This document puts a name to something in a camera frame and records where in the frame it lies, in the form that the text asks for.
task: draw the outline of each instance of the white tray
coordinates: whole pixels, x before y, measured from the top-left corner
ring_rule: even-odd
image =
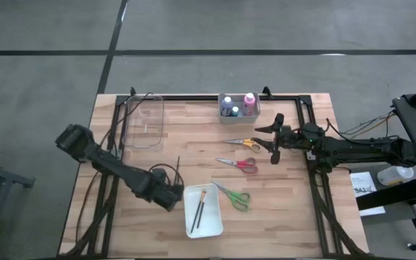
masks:
[[[207,191],[207,194],[205,195],[205,205],[201,214],[200,227],[197,229],[195,223],[194,231],[191,234],[196,208],[199,206],[200,195],[203,190]],[[221,235],[224,230],[221,220],[218,188],[212,183],[189,186],[184,189],[184,212],[186,214],[186,233],[190,238]]]

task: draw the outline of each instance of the wooden tabletop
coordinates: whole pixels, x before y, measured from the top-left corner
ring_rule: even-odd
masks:
[[[326,126],[328,118],[337,122],[329,94],[311,94],[317,124]],[[99,142],[111,124],[115,95],[98,95],[90,128]],[[271,165],[271,154],[264,149],[254,153],[243,145],[224,144],[226,139],[260,137],[272,134],[255,132],[269,126],[277,113],[285,115],[284,125],[299,127],[294,102],[262,101],[261,115],[254,124],[224,125],[217,116],[215,101],[165,101],[165,126],[160,150],[136,151],[127,147],[123,162],[148,169],[157,163],[176,166],[181,156],[180,173],[186,186],[224,184],[234,191],[251,194],[251,211],[239,212],[220,193],[224,232],[216,237],[190,239],[186,234],[183,202],[166,212],[155,203],[135,197],[120,181],[109,257],[312,257],[321,256],[316,218],[303,152],[282,149],[278,165]],[[337,137],[332,131],[329,136]],[[247,175],[215,160],[223,157],[244,160],[255,157],[259,172]],[[172,179],[174,173],[167,170]],[[74,246],[79,209],[95,170],[81,165],[75,184],[60,253]],[[81,231],[90,224],[97,198],[99,178],[91,190],[83,214]],[[351,239],[368,251],[358,207],[346,170],[329,174],[331,193],[338,221]],[[329,244],[331,233],[326,222]]]

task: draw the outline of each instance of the purple bottle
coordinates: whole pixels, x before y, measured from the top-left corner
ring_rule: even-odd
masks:
[[[254,106],[256,99],[254,98],[253,93],[248,93],[243,99],[243,115],[252,116],[254,113]]]
[[[221,116],[230,116],[232,113],[232,107],[234,106],[234,102],[230,97],[224,97],[221,102]]]

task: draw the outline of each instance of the paint bottle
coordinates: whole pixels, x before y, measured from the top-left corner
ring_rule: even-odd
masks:
[[[224,97],[221,102],[221,116],[230,116],[234,102],[230,97]]]
[[[244,116],[253,115],[255,103],[256,103],[256,100],[254,98],[253,93],[248,93],[245,95],[243,99],[243,115]]]
[[[238,116],[238,107],[232,108],[232,113],[230,114],[230,116]]]
[[[378,181],[389,186],[392,184],[400,183],[412,178],[414,175],[412,168],[404,168],[400,166],[391,166],[385,170],[382,170],[376,175]]]

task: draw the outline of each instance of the gray floor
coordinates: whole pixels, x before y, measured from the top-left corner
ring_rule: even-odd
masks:
[[[105,50],[120,0],[0,1],[0,50]],[[130,0],[120,49],[416,49],[416,0]],[[55,256],[78,164],[55,148],[88,125],[104,56],[0,56],[0,165],[35,176],[0,222],[0,258]],[[115,57],[105,93],[330,92],[340,129],[416,92],[416,55]],[[392,134],[405,133],[390,121]],[[384,134],[376,129],[372,135]],[[416,259],[410,222],[365,225],[370,252]]]

